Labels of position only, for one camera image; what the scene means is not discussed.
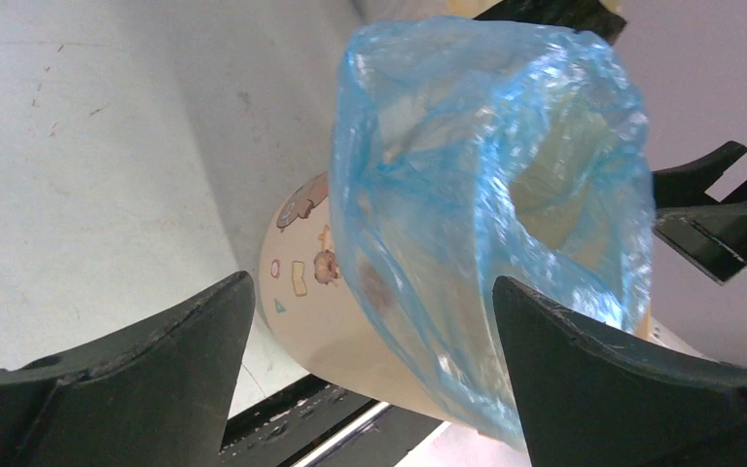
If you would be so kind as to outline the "black trash bag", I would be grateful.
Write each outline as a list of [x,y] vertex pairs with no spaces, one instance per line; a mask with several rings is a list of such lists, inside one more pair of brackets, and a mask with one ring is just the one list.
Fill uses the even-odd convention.
[[614,44],[627,26],[625,18],[599,0],[503,0],[475,20],[510,20],[590,31]]

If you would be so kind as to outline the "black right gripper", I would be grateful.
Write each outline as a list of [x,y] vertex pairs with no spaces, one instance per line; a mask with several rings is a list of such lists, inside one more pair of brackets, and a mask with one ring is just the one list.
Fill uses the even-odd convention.
[[747,146],[730,140],[692,162],[653,172],[656,235],[721,285],[747,270],[747,179],[721,201],[706,190],[745,154]]

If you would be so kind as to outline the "cream plastic trash bin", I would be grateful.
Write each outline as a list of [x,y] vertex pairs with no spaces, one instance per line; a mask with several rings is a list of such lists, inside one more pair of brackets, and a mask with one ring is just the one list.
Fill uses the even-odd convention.
[[520,444],[473,214],[388,197],[372,233],[330,214],[320,173],[267,229],[259,295],[286,351],[333,384]]

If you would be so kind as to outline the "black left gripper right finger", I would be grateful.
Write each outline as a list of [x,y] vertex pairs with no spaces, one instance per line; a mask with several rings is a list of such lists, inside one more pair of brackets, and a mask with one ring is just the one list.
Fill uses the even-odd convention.
[[687,355],[519,281],[493,288],[535,466],[747,466],[747,368]]

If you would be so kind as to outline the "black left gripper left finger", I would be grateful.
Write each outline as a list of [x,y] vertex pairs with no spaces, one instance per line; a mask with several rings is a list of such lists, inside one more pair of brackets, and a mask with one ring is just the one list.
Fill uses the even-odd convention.
[[105,337],[0,369],[0,466],[210,466],[255,308],[233,273]]

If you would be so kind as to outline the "blue plastic trash bag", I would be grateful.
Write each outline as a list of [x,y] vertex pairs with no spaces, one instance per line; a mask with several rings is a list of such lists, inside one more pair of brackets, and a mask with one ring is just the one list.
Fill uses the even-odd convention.
[[445,417],[525,445],[501,276],[637,330],[656,216],[648,128],[590,31],[436,17],[351,36],[328,171],[339,269]]

